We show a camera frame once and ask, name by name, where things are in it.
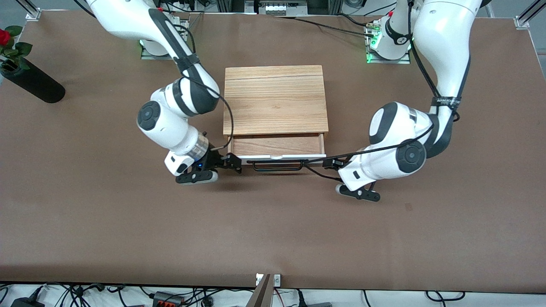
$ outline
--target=brown tabletop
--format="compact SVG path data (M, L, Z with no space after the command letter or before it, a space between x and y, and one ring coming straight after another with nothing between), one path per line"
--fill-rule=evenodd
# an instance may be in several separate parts
M220 87L225 67L322 65L328 154L366 146L383 104L428 110L416 65L366 64L362 37L263 15L206 15L194 34ZM280 273L283 287L546 291L546 82L510 19L476 20L451 145L378 182L379 203L308 172L177 185L135 123L179 76L171 61L140 60L80 11L43 12L23 40L67 95L0 87L0 280L253 286ZM221 107L191 124L224 142Z

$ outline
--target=drawer handle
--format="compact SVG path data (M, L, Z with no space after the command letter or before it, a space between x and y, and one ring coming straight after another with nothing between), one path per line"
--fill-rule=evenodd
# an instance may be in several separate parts
M304 167L304 163L307 160L258 160L258 161L247 161L247 163L252 163L252 167L257 172L295 172L301 170ZM295 167L283 167L285 164L296 164ZM257 164L267 164L265 167L257 167Z

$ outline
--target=wooden box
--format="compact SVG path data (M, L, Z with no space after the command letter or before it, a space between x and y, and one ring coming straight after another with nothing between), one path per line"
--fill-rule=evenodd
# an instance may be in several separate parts
M328 116L322 66L231 67L224 97L234 119L228 148L243 159L324 157ZM231 121L224 108L224 135Z

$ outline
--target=rose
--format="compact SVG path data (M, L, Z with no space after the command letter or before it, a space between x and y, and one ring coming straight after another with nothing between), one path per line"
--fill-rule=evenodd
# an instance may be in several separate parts
M9 34L9 32L0 29L0 45L6 46L10 39L11 35Z

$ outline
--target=white robotic arm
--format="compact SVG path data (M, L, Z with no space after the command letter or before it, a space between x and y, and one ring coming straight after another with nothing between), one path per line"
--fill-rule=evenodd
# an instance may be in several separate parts
M182 78L155 91L151 100L144 104L137 116L140 130L158 145L169 149L165 165L180 176L197 161L199 167L208 163L209 168L223 167L221 156L211 153L212 146L195 127L188 124L188 117L204 114L215 109L219 88L208 74L170 20L159 11L151 0L88 0L100 24L111 34L124 39L146 39L159 43L173 58ZM189 174L189 180L177 182L196 184L216 181L215 171L204 170L206 175Z
M410 43L407 4L412 9L413 1L405 2L398 2L392 22L388 16L381 19L382 29L389 27L389 30L382 31L383 37L376 51L386 58L403 56ZM411 175L424 165L427 158L440 154L449 145L453 118L470 66L470 29L481 2L425 0L419 10L413 9L413 15L418 14L413 30L415 45L438 77L430 112L424 113L399 102L386 104L376 112L370 123L371 145L360 151L394 148L351 157L338 169L344 183L338 185L338 193L365 198L362 195L370 192L364 189L365 185L380 179Z

